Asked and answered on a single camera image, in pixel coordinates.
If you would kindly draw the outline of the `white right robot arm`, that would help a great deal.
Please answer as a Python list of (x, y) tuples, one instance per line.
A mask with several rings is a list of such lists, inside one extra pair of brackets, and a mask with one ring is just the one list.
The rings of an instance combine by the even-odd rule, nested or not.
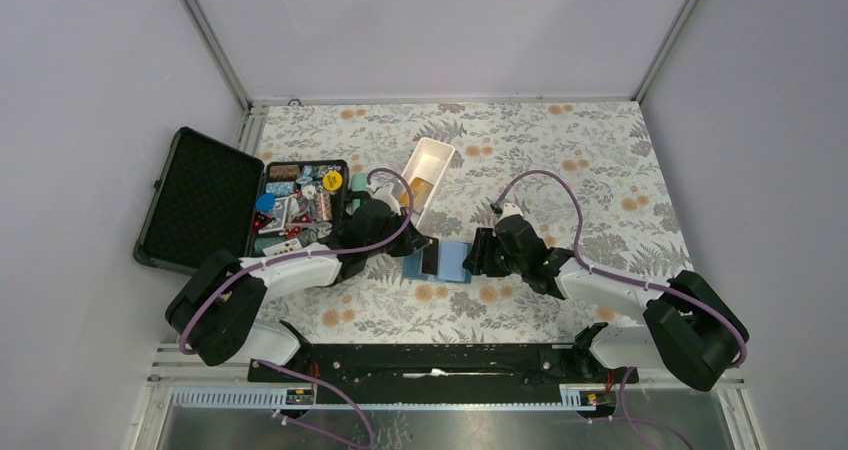
[(513, 215), (479, 228), (463, 266), (474, 276), (517, 275), (534, 292), (594, 304), (635, 321), (594, 324), (575, 339), (575, 372), (597, 382), (612, 369), (666, 370), (698, 391), (711, 390), (742, 355), (747, 328), (699, 274), (683, 270), (667, 285), (581, 262), (571, 249), (548, 247)]

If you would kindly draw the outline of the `black credit card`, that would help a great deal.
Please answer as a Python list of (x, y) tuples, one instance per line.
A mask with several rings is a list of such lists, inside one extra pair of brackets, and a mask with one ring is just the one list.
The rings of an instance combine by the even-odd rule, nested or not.
[(440, 241), (431, 237), (421, 252), (420, 271), (424, 275), (437, 276), (439, 271)]

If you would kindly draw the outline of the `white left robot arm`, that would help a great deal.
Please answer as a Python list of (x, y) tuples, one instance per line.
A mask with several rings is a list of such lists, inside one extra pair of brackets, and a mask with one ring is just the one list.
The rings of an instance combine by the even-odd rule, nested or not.
[(296, 381), (309, 371), (311, 357), (292, 329), (261, 318), (261, 308), (292, 293), (344, 282), (374, 255), (405, 257), (429, 241), (406, 209), (371, 199), (303, 249), (257, 258), (214, 252), (171, 301), (165, 319), (179, 335), (181, 352), (209, 367), (241, 358), (266, 360), (282, 378)]

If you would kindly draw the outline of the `gold credit card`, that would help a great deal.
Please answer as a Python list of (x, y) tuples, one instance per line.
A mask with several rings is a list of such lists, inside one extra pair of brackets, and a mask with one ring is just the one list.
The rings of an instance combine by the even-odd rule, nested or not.
[(409, 181), (409, 191), (404, 191), (398, 201), (402, 206), (421, 211), (424, 209), (433, 189), (434, 185), (431, 182), (421, 177), (415, 177)]

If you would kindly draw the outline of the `blue leather card holder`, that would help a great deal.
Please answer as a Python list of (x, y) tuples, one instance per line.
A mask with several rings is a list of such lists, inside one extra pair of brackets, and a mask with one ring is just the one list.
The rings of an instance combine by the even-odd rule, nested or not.
[(459, 241), (440, 241), (439, 271), (437, 276), (421, 273), (422, 250), (403, 259), (402, 277), (404, 279), (426, 282), (469, 284), (471, 274), (462, 266), (471, 243)]

